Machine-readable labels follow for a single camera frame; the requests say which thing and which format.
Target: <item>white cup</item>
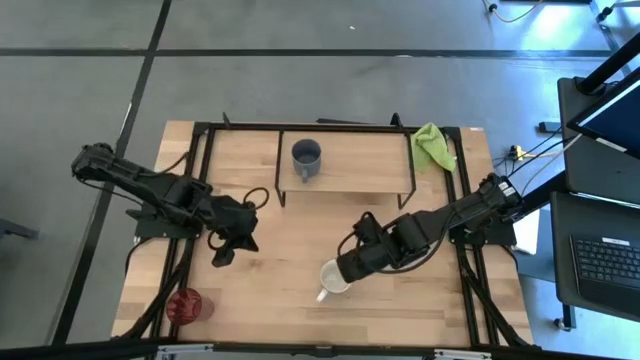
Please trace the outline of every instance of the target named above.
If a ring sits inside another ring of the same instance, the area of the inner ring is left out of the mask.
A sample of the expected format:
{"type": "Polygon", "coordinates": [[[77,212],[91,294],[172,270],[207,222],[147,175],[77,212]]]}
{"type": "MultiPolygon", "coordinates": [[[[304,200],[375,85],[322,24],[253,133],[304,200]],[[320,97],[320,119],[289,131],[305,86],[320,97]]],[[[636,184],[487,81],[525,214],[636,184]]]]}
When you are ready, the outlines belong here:
{"type": "Polygon", "coordinates": [[[326,264],[322,265],[320,270],[320,283],[322,284],[322,291],[316,298],[317,302],[324,300],[329,293],[340,294],[351,286],[351,284],[344,281],[338,263],[335,259],[329,260],[326,264]]]}

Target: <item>red cup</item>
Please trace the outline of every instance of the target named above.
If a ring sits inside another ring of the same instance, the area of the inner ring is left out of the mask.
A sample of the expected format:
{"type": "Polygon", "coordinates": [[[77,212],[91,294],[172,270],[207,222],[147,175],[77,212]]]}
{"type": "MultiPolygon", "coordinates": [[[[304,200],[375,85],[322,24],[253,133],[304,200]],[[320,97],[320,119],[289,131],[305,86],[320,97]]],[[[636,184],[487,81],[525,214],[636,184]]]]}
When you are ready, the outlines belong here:
{"type": "Polygon", "coordinates": [[[206,321],[213,315],[213,301],[191,288],[178,289],[167,301],[167,317],[178,326],[206,321]]]}

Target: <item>gray mug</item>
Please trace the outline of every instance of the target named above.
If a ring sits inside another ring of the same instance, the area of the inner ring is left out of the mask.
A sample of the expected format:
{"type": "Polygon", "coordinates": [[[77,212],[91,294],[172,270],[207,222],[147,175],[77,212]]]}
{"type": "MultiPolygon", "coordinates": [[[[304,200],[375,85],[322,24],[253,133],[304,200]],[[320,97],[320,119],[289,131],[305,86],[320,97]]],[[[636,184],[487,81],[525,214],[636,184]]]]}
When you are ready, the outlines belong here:
{"type": "Polygon", "coordinates": [[[306,183],[309,178],[320,172],[320,144],[311,139],[302,139],[291,148],[293,168],[306,183]]]}

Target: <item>computer monitor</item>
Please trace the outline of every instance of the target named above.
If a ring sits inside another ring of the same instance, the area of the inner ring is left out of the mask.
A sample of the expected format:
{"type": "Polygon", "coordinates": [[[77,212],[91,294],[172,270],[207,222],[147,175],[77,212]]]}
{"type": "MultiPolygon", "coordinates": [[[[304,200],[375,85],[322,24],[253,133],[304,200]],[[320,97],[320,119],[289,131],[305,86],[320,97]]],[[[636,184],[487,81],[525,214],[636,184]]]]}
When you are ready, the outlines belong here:
{"type": "Polygon", "coordinates": [[[640,159],[640,68],[569,121],[567,127],[640,159]]]}

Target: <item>green cloth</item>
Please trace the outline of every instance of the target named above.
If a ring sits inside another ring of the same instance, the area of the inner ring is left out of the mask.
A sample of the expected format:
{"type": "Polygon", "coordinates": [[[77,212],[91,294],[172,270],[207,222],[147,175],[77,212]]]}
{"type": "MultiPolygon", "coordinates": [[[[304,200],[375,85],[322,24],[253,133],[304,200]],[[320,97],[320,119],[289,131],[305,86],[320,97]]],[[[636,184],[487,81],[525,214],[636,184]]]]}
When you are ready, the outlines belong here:
{"type": "Polygon", "coordinates": [[[449,154],[447,141],[433,123],[428,123],[411,135],[411,146],[416,169],[424,171],[431,160],[435,160],[444,169],[455,170],[456,160],[449,154]]]}

